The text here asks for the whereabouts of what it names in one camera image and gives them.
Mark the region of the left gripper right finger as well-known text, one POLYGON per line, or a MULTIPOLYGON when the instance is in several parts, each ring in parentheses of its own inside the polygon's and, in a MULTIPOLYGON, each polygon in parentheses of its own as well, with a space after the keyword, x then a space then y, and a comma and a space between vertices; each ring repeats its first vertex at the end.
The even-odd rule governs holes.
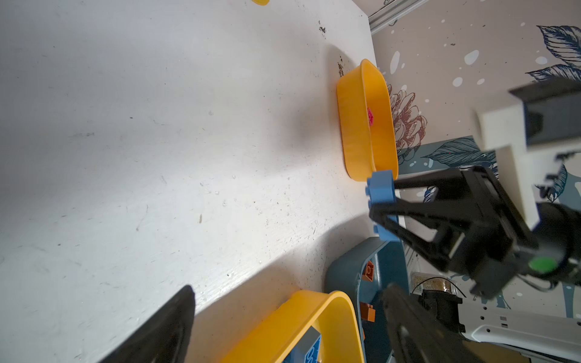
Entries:
POLYGON ((382 303, 397 363, 482 361, 399 285, 384 290, 382 303))

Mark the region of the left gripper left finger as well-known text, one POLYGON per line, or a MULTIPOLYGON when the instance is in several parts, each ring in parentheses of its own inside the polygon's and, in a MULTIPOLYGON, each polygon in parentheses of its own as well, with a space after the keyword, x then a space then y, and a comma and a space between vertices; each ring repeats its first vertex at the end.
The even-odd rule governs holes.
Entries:
POLYGON ((184 286, 103 362, 182 363, 195 322, 195 292, 184 286))

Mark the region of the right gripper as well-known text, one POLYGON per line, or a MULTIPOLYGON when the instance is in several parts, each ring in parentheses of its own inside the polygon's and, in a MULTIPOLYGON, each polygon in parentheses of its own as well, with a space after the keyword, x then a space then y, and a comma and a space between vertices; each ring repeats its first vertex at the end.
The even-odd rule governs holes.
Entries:
POLYGON ((538 244, 490 170, 446 169, 394 182, 396 190, 430 187, 428 203, 371 203, 369 217, 438 271, 468 275, 474 295, 490 299, 526 272, 538 244), (437 221, 407 213, 436 213, 437 221))

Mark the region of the blue lego brick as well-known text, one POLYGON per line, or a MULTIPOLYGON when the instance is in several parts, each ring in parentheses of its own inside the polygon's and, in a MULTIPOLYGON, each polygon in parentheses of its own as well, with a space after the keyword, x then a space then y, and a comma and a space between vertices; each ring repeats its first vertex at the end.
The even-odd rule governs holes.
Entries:
MULTIPOLYGON (((369 210, 374 204, 394 203, 396 193, 393 187, 393 173, 391 170, 373 172, 367 179, 366 195, 369 198, 369 210)), ((374 232, 384 242, 400 242, 395 234, 378 223, 374 223, 374 232)))

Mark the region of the brown lego brick top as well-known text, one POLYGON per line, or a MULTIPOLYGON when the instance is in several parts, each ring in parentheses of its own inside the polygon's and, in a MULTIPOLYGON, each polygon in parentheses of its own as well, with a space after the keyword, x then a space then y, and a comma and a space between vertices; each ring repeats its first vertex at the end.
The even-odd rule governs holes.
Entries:
POLYGON ((365 302, 359 304, 360 317, 365 322, 375 322, 376 310, 373 305, 365 302))

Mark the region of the brown lego brick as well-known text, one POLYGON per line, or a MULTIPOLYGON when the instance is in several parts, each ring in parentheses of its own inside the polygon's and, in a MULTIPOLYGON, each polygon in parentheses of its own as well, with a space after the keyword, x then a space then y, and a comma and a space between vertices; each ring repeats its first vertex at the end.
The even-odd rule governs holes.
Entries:
POLYGON ((359 304, 360 317, 365 322, 375 322, 376 310, 373 305, 365 302, 359 304))
POLYGON ((373 282, 375 279, 375 265, 372 261, 367 261, 362 273, 362 280, 373 282))

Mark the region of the pink lego brick top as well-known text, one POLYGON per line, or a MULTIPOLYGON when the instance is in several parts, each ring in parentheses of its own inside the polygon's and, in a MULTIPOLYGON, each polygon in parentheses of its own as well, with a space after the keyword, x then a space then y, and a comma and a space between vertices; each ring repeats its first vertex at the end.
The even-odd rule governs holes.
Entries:
POLYGON ((368 122, 369 122, 369 127, 372 127, 374 125, 374 114, 372 113, 372 110, 370 108, 367 109, 367 113, 368 113, 368 122))

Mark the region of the blue lego brick underside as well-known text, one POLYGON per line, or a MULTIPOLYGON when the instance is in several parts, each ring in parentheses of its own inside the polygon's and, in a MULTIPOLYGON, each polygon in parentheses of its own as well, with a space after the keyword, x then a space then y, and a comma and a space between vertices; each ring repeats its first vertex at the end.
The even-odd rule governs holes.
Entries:
POLYGON ((310 327, 284 358, 284 363, 317 363, 322 342, 322 335, 310 327))

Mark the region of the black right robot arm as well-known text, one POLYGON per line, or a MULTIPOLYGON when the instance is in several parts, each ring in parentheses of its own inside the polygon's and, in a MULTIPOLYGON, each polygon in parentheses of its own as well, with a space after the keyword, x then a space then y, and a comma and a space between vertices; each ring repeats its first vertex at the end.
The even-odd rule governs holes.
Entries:
POLYGON ((447 280, 461 302, 454 331, 553 359, 580 360, 580 213, 535 203, 528 226, 491 169, 442 169, 367 181, 369 216, 382 240, 405 245, 399 279, 413 296, 447 280))

